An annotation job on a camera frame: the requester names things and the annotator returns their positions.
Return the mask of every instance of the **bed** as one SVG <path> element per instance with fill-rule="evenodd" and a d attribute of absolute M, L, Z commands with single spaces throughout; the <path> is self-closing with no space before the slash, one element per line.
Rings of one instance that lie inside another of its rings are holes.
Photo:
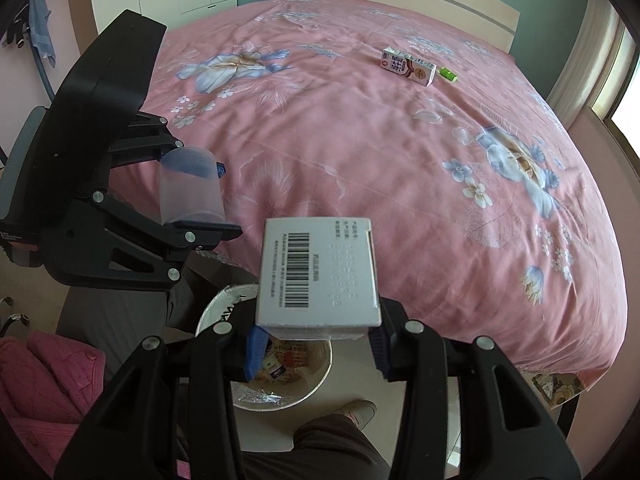
<path fill-rule="evenodd" d="M 244 229 L 220 245 L 233 262 L 258 273 L 266 218 L 371 218 L 383 296 L 443 336 L 493 337 L 559 404 L 625 333 L 602 197 L 508 54 L 516 11 L 438 0 L 454 27 L 425 14 L 431 0 L 383 1 L 255 2 L 169 32 L 143 110 L 226 165 L 226 216 Z M 383 70 L 388 46 L 458 81 Z M 156 170 L 119 168 L 111 187 L 157 218 Z"/>

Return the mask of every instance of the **gray pants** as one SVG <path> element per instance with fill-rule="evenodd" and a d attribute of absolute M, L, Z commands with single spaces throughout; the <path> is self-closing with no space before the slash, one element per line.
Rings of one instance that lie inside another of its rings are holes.
<path fill-rule="evenodd" d="M 170 293 L 71 288 L 58 335 L 99 348 L 107 355 L 109 380 L 140 342 L 165 326 L 194 332 L 199 312 L 182 280 Z M 389 467 L 372 443 L 343 415 L 327 415 L 301 426 L 293 450 L 244 452 L 248 480 L 383 480 Z"/>

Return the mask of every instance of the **barcode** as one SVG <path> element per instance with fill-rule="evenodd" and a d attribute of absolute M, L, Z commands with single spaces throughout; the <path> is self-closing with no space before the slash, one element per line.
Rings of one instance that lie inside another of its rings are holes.
<path fill-rule="evenodd" d="M 284 306 L 309 306 L 309 233 L 289 233 Z"/>

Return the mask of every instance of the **chair leg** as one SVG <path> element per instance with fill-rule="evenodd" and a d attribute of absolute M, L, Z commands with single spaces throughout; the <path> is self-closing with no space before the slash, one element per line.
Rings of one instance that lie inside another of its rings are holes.
<path fill-rule="evenodd" d="M 11 314 L 4 322 L 4 325 L 2 325 L 2 328 L 0 328 L 0 338 L 4 337 L 4 334 L 9 330 L 9 327 L 16 321 L 20 321 L 24 326 L 28 326 L 31 322 L 29 316 L 25 316 L 24 314 Z"/>

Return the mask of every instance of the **pink quilted cloth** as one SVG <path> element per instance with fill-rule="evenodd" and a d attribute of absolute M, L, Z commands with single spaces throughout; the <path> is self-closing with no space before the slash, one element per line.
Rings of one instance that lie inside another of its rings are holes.
<path fill-rule="evenodd" d="M 102 393 L 104 363 L 103 352 L 57 335 L 0 339 L 0 410 L 50 477 Z M 178 462 L 178 474 L 189 478 L 188 464 Z"/>
<path fill-rule="evenodd" d="M 425 88 L 392 46 L 445 66 Z M 258 273 L 265 218 L 371 218 L 380 293 L 441 335 L 492 336 L 521 370 L 611 366 L 626 326 L 620 253 L 580 153 L 507 54 L 363 0 L 272 0 L 169 32 L 147 112 L 226 165 L 220 246 Z M 111 185 L 158 216 L 157 163 Z"/>

